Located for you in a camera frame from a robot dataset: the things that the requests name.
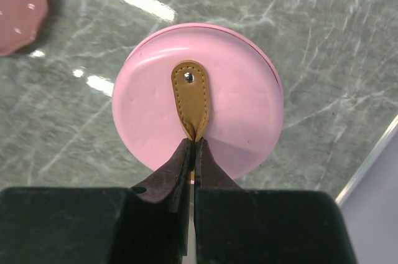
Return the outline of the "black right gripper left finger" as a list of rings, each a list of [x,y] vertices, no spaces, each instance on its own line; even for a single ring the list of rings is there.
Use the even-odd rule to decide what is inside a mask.
[[[2,263],[181,263],[188,252],[190,141],[127,187],[1,191]]]

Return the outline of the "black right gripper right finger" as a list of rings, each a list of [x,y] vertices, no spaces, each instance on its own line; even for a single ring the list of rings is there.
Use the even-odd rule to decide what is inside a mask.
[[[356,263],[342,214],[322,191],[239,187],[197,144],[198,263]]]

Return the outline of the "pink round lid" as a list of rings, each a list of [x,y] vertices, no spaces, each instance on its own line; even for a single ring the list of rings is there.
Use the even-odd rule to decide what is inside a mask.
[[[161,29],[128,55],[112,114],[127,149],[156,170],[183,139],[207,140],[233,179],[263,163],[284,122],[284,93],[268,56],[245,36],[205,23]]]

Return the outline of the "pink scalloped plate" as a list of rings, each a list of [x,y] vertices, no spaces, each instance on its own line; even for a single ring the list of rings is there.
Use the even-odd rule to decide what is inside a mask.
[[[1,0],[1,55],[31,44],[49,11],[47,0]]]

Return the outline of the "aluminium front rail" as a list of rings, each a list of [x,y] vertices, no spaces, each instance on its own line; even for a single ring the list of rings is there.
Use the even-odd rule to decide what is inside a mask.
[[[362,181],[362,179],[365,177],[365,175],[373,166],[373,164],[381,156],[382,152],[388,146],[388,144],[393,139],[396,133],[397,133],[397,115],[389,123],[388,127],[383,132],[382,136],[379,138],[374,147],[370,150],[368,156],[365,158],[363,163],[356,170],[356,172],[353,174],[353,176],[347,182],[347,184],[344,186],[341,192],[337,195],[335,201],[340,207],[345,203],[345,200],[351,195],[351,193]]]

